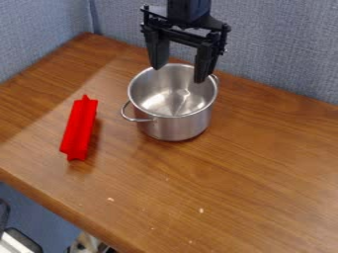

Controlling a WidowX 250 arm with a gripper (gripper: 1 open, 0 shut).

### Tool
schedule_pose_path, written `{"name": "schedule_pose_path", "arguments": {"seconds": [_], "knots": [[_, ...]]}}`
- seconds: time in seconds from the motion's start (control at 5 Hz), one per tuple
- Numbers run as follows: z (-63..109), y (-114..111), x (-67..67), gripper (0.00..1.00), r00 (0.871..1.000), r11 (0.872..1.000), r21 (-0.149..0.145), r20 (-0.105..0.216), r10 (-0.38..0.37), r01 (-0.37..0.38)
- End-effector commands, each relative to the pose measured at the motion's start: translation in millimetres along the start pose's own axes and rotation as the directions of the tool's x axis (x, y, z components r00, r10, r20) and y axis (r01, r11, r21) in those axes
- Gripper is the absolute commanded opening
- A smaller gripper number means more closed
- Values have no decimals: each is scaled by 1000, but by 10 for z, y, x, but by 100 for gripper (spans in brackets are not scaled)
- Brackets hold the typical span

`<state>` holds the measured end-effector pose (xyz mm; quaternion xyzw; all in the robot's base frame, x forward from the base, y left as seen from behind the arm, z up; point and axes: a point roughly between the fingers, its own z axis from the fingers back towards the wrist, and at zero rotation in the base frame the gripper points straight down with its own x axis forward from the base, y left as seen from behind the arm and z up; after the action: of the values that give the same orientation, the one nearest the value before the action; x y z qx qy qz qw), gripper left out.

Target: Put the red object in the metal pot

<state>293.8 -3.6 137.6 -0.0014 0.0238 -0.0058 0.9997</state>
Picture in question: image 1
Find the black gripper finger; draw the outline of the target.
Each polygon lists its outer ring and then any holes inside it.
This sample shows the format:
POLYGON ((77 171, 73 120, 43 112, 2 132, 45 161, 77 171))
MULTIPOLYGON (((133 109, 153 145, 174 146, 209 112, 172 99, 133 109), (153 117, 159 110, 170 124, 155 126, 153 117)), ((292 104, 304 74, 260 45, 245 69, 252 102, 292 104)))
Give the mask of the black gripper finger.
POLYGON ((159 70, 170 60, 170 39, 153 28, 145 28, 145 37, 151 66, 159 70))
POLYGON ((212 43, 205 42, 197 49, 194 61, 194 82, 202 83, 214 72, 220 50, 212 43))

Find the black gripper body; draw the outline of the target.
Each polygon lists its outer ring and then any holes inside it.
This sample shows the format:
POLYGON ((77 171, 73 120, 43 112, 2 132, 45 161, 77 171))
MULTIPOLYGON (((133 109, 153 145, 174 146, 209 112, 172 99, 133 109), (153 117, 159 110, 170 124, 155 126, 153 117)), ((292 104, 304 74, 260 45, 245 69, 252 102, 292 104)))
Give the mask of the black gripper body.
POLYGON ((165 6, 142 7, 145 28, 164 32, 170 42, 198 48, 205 42, 218 47, 220 55, 226 51, 232 27, 212 16, 212 0, 168 0, 165 6))

